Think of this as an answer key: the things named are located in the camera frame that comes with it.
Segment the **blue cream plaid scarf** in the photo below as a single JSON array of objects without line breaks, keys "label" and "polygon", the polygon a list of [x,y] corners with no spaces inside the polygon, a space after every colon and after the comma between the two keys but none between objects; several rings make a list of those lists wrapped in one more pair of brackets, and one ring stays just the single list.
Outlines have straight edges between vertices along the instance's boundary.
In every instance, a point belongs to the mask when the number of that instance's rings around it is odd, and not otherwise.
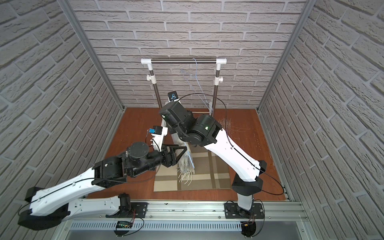
[{"label": "blue cream plaid scarf", "polygon": [[180,173],[179,182],[190,185],[193,180],[193,175],[195,174],[195,166],[189,143],[181,141],[177,133],[171,134],[171,137],[174,144],[187,147],[187,151],[178,162],[178,171]]}]

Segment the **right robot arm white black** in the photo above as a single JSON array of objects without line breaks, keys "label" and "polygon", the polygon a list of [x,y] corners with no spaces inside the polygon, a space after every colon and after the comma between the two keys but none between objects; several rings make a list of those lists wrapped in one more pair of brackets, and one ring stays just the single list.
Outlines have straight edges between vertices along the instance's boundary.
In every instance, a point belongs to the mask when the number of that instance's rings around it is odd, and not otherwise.
[{"label": "right robot arm white black", "polygon": [[238,195],[236,214],[242,218],[251,218],[256,213],[253,209],[253,195],[262,191],[263,180],[260,174],[266,172],[266,162],[249,156],[210,115],[195,118],[178,101],[167,103],[159,114],[173,133],[175,144],[185,150],[190,145],[203,147],[220,157],[236,172],[232,183],[232,189]]}]

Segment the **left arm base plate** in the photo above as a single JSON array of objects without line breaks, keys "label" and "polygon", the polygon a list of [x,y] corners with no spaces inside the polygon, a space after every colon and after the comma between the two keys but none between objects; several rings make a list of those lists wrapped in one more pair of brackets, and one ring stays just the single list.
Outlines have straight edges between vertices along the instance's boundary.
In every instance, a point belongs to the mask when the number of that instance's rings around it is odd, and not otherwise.
[{"label": "left arm base plate", "polygon": [[113,215],[106,215],[106,218],[145,218],[148,203],[131,203],[129,206],[119,207],[119,211]]}]

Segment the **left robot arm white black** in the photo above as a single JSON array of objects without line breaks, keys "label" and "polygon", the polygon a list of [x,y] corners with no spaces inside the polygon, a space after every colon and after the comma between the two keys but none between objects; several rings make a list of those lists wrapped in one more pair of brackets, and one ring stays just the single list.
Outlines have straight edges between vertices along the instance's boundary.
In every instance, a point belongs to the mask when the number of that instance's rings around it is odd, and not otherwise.
[{"label": "left robot arm white black", "polygon": [[58,226],[75,217],[100,214],[106,218],[135,218],[138,212],[132,207],[129,194],[99,200],[85,199],[88,194],[124,184],[160,166],[167,168],[178,164],[187,152],[186,146],[164,145],[150,147],[135,142],[117,156],[106,158],[84,173],[51,188],[31,187],[25,200],[28,209],[21,212],[18,224],[40,231]]}]

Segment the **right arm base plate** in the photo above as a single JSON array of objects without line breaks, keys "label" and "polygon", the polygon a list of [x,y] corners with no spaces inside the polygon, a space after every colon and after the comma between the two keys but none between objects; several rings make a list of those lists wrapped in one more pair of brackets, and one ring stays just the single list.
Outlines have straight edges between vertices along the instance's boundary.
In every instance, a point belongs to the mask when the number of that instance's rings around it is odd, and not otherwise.
[{"label": "right arm base plate", "polygon": [[255,219],[261,220],[265,218],[264,207],[261,203],[253,202],[250,210],[244,210],[237,203],[228,201],[224,204],[226,219]]}]

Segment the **brown beige plaid scarf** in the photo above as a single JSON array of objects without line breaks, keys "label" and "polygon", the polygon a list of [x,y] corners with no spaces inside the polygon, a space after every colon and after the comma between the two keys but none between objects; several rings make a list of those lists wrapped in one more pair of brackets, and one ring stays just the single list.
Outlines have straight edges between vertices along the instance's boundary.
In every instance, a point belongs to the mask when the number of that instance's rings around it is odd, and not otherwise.
[{"label": "brown beige plaid scarf", "polygon": [[194,170],[182,174],[178,166],[161,167],[155,177],[154,192],[230,189],[229,166],[202,147],[192,147]]}]

